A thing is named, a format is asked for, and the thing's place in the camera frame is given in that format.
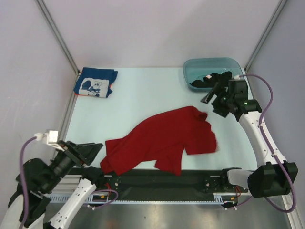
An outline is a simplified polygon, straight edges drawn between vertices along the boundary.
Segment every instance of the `gray floor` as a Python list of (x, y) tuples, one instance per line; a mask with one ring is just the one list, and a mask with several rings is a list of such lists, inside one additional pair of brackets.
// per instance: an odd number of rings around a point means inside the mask
[[(46, 220), (62, 204), (49, 205)], [(92, 211), (80, 209), (70, 229), (290, 229), (286, 214), (263, 198), (225, 211), (208, 205), (112, 204)]]

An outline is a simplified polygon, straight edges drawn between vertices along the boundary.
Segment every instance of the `white connector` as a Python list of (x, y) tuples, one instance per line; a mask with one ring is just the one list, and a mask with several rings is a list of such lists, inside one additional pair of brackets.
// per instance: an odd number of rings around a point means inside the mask
[(49, 130), (48, 132), (43, 134), (43, 143), (47, 144), (48, 146), (51, 146), (53, 148), (56, 148), (61, 151), (65, 151), (59, 144), (57, 144), (58, 141), (58, 131), (56, 130)]
[(265, 122), (264, 122), (264, 121), (262, 121), (262, 123), (259, 125), (259, 127), (265, 128), (265, 127), (266, 127)]
[(36, 137), (36, 141), (41, 141), (44, 138), (43, 133), (36, 133), (34, 136)]
[[(234, 208), (235, 210), (237, 210), (237, 207), (233, 206), (233, 208)], [(231, 209), (231, 208), (224, 208), (225, 211), (227, 211), (228, 209)]]

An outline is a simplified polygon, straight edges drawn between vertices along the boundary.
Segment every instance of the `cable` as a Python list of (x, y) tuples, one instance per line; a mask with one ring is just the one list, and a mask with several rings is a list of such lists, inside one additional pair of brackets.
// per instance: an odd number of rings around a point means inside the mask
[(263, 136), (265, 142), (267, 143), (269, 149), (271, 150), (271, 153), (273, 154), (273, 156), (274, 156), (276, 162), (279, 164), (281, 170), (283, 171), (283, 173), (284, 173), (286, 179), (288, 180), (288, 183), (289, 183), (289, 186), (290, 186), (291, 192), (292, 192), (292, 206), (291, 206), (290, 209), (285, 210), (285, 209), (282, 209), (282, 208), (280, 208), (279, 206), (277, 206), (277, 205), (276, 205), (275, 203), (273, 203), (269, 198), (265, 197), (265, 199), (266, 199), (275, 209), (277, 209), (277, 210), (279, 210), (279, 211), (281, 211), (281, 212), (284, 212), (284, 213), (290, 213), (290, 212), (294, 211), (294, 209), (295, 209), (295, 207), (296, 207), (296, 193), (295, 193), (295, 187), (294, 187), (294, 185), (293, 185), (293, 183), (292, 183), (292, 180), (291, 180), (289, 174), (287, 173), (286, 169), (285, 169), (284, 166), (282, 165), (280, 159), (278, 158), (277, 155), (274, 155), (275, 150), (273, 149), (271, 143), (269, 142), (268, 137), (266, 136), (266, 133), (265, 133), (265, 131), (264, 131), (264, 127), (262, 126), (262, 122), (263, 122), (264, 115), (266, 114), (267, 110), (269, 109), (269, 107), (270, 107), (270, 105), (271, 105), (271, 103), (272, 103), (272, 101), (273, 101), (273, 91), (272, 91), (272, 88), (271, 88), (270, 84), (269, 84), (263, 77), (261, 77), (261, 76), (259, 76), (259, 75), (255, 75), (255, 74), (245, 74), (245, 75), (241, 75), (240, 77), (245, 77), (245, 76), (246, 76), (246, 77), (252, 76), (252, 77), (255, 77), (255, 78), (258, 78), (258, 79), (262, 80), (262, 81), (267, 85), (267, 87), (268, 87), (268, 89), (269, 89), (269, 91), (270, 91), (270, 101), (269, 101), (269, 103), (267, 104), (266, 108), (262, 111), (261, 116), (259, 117), (259, 126), (260, 126), (260, 131), (261, 131), (261, 133), (262, 133), (262, 136)]
[(236, 197), (240, 197), (242, 195), (242, 192), (240, 190), (240, 188), (238, 186), (235, 187), (235, 190), (236, 190)]
[(19, 170), (20, 170), (20, 180), (21, 180), (21, 186), (22, 186), (22, 192), (23, 192), (23, 209), (24, 209), (24, 214), (23, 214), (23, 219), (22, 222), (19, 226), (19, 229), (23, 228), (23, 225), (25, 221), (27, 221), (28, 215), (29, 215), (29, 194), (28, 194), (28, 187), (27, 187), (27, 182), (25, 179), (25, 174), (24, 174), (24, 169), (23, 169), (23, 156), (24, 156), (24, 150), (25, 147), (31, 142), (34, 141), (37, 137), (32, 137), (28, 141), (26, 141), (20, 151), (20, 157), (19, 157)]
[(243, 204), (245, 204), (246, 202), (248, 202), (250, 199), (252, 198), (252, 196), (250, 196), (248, 199), (246, 199), (244, 202), (241, 202), (240, 204), (237, 204), (236, 206), (241, 206)]
[(96, 207), (91, 207), (90, 205), (87, 206), (87, 207), (89, 207), (89, 208), (92, 208), (93, 210), (103, 208), (103, 207), (105, 207), (105, 206), (111, 204), (112, 202), (116, 201), (117, 198), (119, 197), (119, 193), (118, 193), (116, 190), (113, 190), (113, 189), (102, 189), (102, 190), (97, 190), (97, 191), (92, 192), (92, 194), (98, 193), (98, 192), (114, 192), (114, 193), (116, 194), (116, 196), (115, 196), (114, 199), (110, 200), (110, 201), (107, 202), (107, 203), (104, 203), (103, 205), (96, 206)]
[(111, 187), (110, 187), (110, 185), (109, 185), (108, 183), (106, 183), (105, 186), (106, 186), (108, 189), (111, 189)]

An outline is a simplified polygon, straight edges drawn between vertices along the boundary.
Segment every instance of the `folded blue shirt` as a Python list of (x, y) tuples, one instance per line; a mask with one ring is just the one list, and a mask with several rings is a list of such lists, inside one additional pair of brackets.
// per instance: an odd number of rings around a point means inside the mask
[(80, 95), (108, 98), (112, 93), (111, 84), (118, 72), (113, 69), (83, 68), (74, 92)]

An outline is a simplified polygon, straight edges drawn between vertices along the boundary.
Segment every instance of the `red shirt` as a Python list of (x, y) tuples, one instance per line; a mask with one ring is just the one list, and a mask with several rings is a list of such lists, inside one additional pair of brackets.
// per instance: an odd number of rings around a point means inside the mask
[(124, 138), (106, 141), (101, 168), (106, 174), (114, 170), (120, 175), (142, 161), (157, 160), (156, 168), (180, 175), (184, 149), (188, 155), (216, 150), (215, 134), (206, 118), (207, 113), (193, 106), (147, 118)]

